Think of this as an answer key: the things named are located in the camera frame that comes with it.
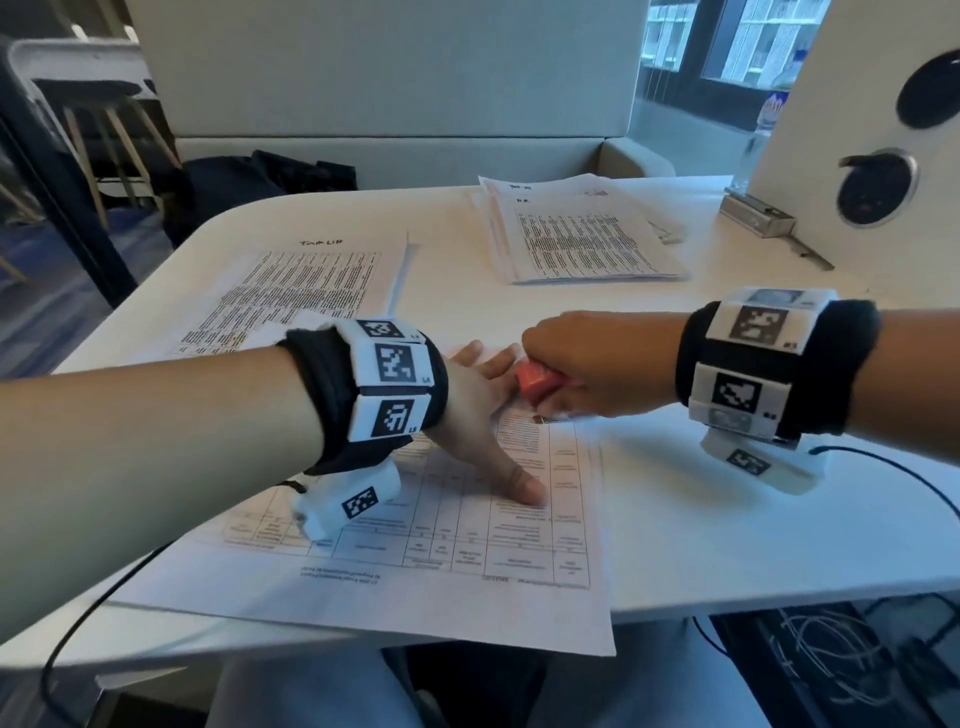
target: white table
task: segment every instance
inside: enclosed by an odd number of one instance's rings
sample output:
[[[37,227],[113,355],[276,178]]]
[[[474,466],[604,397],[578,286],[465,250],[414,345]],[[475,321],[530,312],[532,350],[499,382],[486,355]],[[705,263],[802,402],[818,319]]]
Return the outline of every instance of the white table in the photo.
[[[240,252],[360,231],[409,231],[416,249],[396,313],[446,347],[474,337],[491,345],[517,341],[527,326],[572,308],[692,310],[751,283],[870,295],[848,272],[824,272],[784,242],[761,240],[716,217],[725,181],[622,183],[689,225],[688,239],[673,248],[693,274],[681,283],[503,285],[493,275],[484,224],[467,187],[256,203],[194,234],[60,370],[122,362],[176,328],[190,298]],[[960,588],[960,524],[919,483],[887,466],[841,453],[825,483],[790,497],[707,457],[698,446],[703,427],[687,420],[679,405],[597,427],[614,621]],[[903,453],[895,457],[960,498],[954,468]],[[77,599],[0,646],[0,669],[41,666],[87,603]],[[356,640],[387,645],[423,638],[108,605],[73,638],[60,664],[159,667]]]

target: blue carpet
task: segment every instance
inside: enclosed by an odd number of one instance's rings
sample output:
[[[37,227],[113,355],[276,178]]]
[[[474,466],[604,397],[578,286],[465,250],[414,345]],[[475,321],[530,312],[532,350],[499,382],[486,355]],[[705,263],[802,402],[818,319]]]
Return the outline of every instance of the blue carpet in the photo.
[[[172,252],[155,212],[109,212],[110,238],[143,282]],[[0,379],[49,374],[111,309],[57,230],[0,226],[0,255],[29,280],[0,271]]]

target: window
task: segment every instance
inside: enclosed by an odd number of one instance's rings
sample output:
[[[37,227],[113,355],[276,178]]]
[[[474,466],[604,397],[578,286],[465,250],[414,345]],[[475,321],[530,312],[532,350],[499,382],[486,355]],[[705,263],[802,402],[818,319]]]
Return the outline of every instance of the window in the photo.
[[[773,80],[813,44],[829,0],[652,0],[638,95],[752,130]]]

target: red object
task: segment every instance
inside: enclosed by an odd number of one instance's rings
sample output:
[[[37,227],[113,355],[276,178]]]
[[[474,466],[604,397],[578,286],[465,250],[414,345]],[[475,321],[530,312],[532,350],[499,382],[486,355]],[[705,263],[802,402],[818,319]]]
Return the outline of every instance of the red object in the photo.
[[[534,407],[573,381],[563,372],[550,369],[536,359],[520,359],[515,372],[520,383],[520,396]]]

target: hand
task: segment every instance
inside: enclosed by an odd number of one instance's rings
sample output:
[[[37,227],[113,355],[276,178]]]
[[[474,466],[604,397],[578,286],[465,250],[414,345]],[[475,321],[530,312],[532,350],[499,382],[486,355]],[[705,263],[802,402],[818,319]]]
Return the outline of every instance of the hand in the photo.
[[[673,401],[685,313],[570,311],[523,332],[531,358],[573,377],[537,407],[539,414],[617,417]]]
[[[544,485],[503,451],[490,418],[516,392],[511,368],[519,355],[514,344],[483,364],[476,364],[483,344],[472,341],[446,360],[450,382],[443,418],[425,434],[458,460],[476,467],[493,490],[527,505],[546,501]]]

